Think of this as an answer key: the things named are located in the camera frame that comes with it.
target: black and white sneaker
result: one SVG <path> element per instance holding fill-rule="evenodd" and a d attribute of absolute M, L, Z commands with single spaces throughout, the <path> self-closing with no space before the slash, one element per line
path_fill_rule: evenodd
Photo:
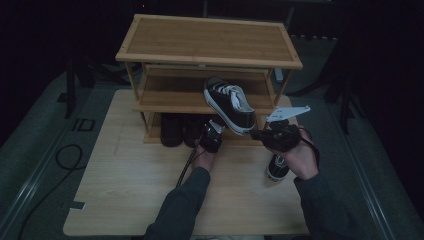
<path fill-rule="evenodd" d="M 249 106 L 243 90 L 219 77 L 206 79 L 206 102 L 237 135 L 246 135 L 255 126 L 255 110 Z"/>

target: bottom shelf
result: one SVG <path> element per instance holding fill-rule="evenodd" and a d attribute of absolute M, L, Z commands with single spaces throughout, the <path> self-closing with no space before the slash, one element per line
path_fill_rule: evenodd
<path fill-rule="evenodd" d="M 265 116 L 256 117 L 256 126 L 262 129 L 265 123 Z M 144 143 L 161 144 L 161 115 L 160 113 L 150 113 L 148 120 L 149 132 L 144 135 Z M 263 146 L 261 141 L 252 140 L 250 135 L 239 136 L 230 129 L 225 129 L 222 135 L 222 145 L 226 146 Z"/>

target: wooden shelf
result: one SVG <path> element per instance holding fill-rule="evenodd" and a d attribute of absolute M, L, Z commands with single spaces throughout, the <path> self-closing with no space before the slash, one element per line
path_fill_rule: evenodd
<path fill-rule="evenodd" d="M 148 120 L 149 133 L 144 135 L 144 143 L 161 144 L 160 130 L 161 130 L 161 114 L 150 113 Z M 256 126 L 261 128 L 264 124 L 264 117 L 257 117 Z M 239 136 L 233 133 L 230 129 L 226 128 L 222 134 L 222 144 L 228 146 L 263 146 L 261 141 L 252 140 L 250 135 Z"/>
<path fill-rule="evenodd" d="M 256 114 L 270 114 L 275 93 L 267 71 L 255 69 L 194 68 L 171 69 L 151 66 L 138 88 L 139 100 L 134 110 L 140 112 L 174 112 L 212 114 L 206 103 L 204 81 L 219 76 L 229 84 L 240 86 Z"/>

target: dark background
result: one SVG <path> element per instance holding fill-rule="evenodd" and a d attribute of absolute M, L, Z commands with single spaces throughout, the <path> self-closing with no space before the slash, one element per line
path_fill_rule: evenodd
<path fill-rule="evenodd" d="M 210 0 L 208 14 L 283 22 L 291 7 L 291 35 L 338 39 L 318 81 L 343 73 L 330 88 L 334 99 L 340 83 L 352 79 L 352 91 L 423 219 L 424 2 Z M 82 57 L 116 64 L 134 13 L 202 17 L 203 1 L 1 1 L 0 144 L 69 60 L 80 73 L 87 70 Z"/>

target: person's right hand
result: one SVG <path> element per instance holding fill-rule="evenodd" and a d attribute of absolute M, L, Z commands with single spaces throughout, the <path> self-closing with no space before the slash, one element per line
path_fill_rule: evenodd
<path fill-rule="evenodd" d="M 308 133 L 305 130 L 299 130 L 302 137 L 312 143 Z M 290 170 L 302 180 L 308 180 L 319 173 L 314 151 L 303 141 L 300 141 L 295 148 L 284 153 L 270 148 L 267 149 L 284 158 Z"/>

